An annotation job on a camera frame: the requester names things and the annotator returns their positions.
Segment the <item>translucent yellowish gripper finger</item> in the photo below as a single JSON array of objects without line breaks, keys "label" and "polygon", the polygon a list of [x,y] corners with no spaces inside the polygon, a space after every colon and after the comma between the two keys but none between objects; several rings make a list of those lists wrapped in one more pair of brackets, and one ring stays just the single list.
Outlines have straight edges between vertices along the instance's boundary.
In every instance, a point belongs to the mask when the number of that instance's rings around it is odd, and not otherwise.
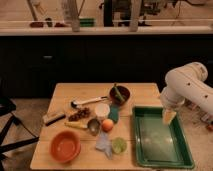
[{"label": "translucent yellowish gripper finger", "polygon": [[163,114],[162,114],[163,123],[165,125],[169,125],[172,122],[172,120],[174,119],[175,116],[176,116],[175,111],[169,110],[169,109],[164,109]]}]

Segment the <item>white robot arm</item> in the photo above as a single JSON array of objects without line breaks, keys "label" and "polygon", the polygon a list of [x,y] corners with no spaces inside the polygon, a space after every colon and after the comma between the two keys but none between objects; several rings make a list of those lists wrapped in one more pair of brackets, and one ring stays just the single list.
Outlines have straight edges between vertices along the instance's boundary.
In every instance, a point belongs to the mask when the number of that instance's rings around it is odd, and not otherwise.
[{"label": "white robot arm", "polygon": [[200,62],[192,62],[167,72],[166,86],[159,96],[164,124],[172,122],[186,99],[213,115],[213,88],[204,83],[207,77],[207,68]]}]

